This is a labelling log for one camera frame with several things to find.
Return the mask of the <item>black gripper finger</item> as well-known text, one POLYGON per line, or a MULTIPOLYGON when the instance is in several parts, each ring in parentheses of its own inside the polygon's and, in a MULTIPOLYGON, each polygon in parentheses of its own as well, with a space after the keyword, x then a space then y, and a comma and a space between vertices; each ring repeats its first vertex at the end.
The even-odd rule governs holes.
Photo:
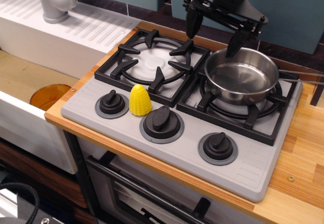
POLYGON ((189 5, 186 15, 186 34, 192 39, 198 33, 203 21, 203 14, 195 6, 189 5))
POLYGON ((242 29, 236 31, 228 44, 225 57, 232 58, 233 56, 235 56, 235 54, 248 40, 249 36, 250 36, 250 32, 248 30, 242 29))

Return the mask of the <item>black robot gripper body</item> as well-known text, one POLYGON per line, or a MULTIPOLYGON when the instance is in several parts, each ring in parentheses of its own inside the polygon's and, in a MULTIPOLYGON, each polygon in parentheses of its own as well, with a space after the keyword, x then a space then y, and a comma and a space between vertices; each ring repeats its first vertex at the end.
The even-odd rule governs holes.
POLYGON ((206 17, 233 31, 248 30, 248 40, 257 39, 268 19, 249 0, 184 0, 187 12, 195 6, 206 17))

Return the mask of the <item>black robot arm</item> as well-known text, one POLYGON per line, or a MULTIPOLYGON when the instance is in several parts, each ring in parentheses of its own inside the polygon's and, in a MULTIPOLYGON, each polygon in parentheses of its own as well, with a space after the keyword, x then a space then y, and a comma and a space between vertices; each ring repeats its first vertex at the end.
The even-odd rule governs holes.
POLYGON ((208 18, 234 31, 226 52, 233 57, 246 41, 256 40, 268 18, 249 0, 184 0, 186 34, 192 39, 198 33, 203 18, 208 18))

